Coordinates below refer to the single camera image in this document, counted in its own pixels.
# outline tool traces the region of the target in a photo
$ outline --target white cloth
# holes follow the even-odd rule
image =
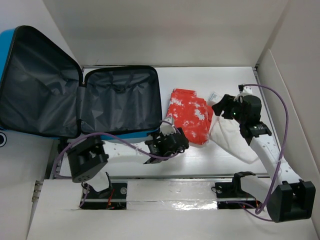
[[[213,105],[221,97],[215,92],[210,96],[208,104]],[[224,119],[213,113],[209,136],[218,146],[239,160],[252,164],[259,160],[257,154],[248,146],[240,134],[239,123],[235,120]]]

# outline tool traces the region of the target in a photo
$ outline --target screw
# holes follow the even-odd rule
[[[122,187],[122,188],[120,189],[120,193],[121,193],[121,194],[127,194],[127,188],[126,188],[126,187]]]
[[[217,187],[217,188],[215,189],[215,191],[216,191],[217,194],[221,194],[221,193],[222,193],[222,188],[221,188],[221,186]]]

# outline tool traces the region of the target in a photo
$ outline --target black bracket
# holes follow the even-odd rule
[[[100,136],[92,136],[67,151],[74,183],[92,179],[107,164],[103,144]]]
[[[240,134],[248,145],[250,145],[253,137],[258,138],[265,134],[272,135],[270,129],[262,121],[258,124],[240,124]]]
[[[316,188],[310,181],[283,182],[271,194],[266,205],[270,218],[276,222],[309,219],[312,215]]]
[[[241,178],[250,175],[255,176],[251,171],[235,173],[232,182],[216,182],[211,189],[216,193],[218,199],[253,198],[252,195],[241,189]]]
[[[153,134],[152,140],[145,141],[150,153],[159,157],[169,157],[173,154],[182,154],[189,148],[189,140],[186,138],[182,127],[178,127],[178,131],[174,134],[163,135],[162,133]],[[162,161],[158,158],[151,157],[144,164],[158,164]]]
[[[211,107],[214,111],[214,114],[216,116],[220,116],[221,113],[224,112],[222,114],[222,117],[230,120],[234,119],[232,116],[232,109],[234,108],[235,104],[238,105],[238,103],[235,102],[234,99],[235,99],[235,96],[225,94],[220,100],[220,102],[216,103]]]
[[[89,193],[86,197],[81,209],[84,210],[125,210],[127,208],[127,191],[128,184],[126,182],[114,182],[110,186],[100,192],[94,190],[92,186],[89,187]],[[86,191],[87,184],[82,183],[82,187]]]

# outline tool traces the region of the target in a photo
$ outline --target suitcase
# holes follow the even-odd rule
[[[0,34],[0,126],[72,139],[104,132],[144,138],[162,120],[151,66],[81,67],[44,34],[19,26]]]

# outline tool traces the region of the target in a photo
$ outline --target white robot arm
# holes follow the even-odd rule
[[[239,172],[232,182],[215,184],[215,188],[219,189],[217,197],[236,198],[248,193],[265,203],[271,219],[276,223],[310,218],[315,186],[310,181],[303,181],[284,157],[279,160],[281,153],[272,133],[260,121],[261,100],[252,95],[248,86],[240,85],[239,90],[238,96],[224,95],[212,109],[217,116],[222,114],[222,117],[239,123],[242,137],[256,152],[273,183],[265,183],[252,172]]]

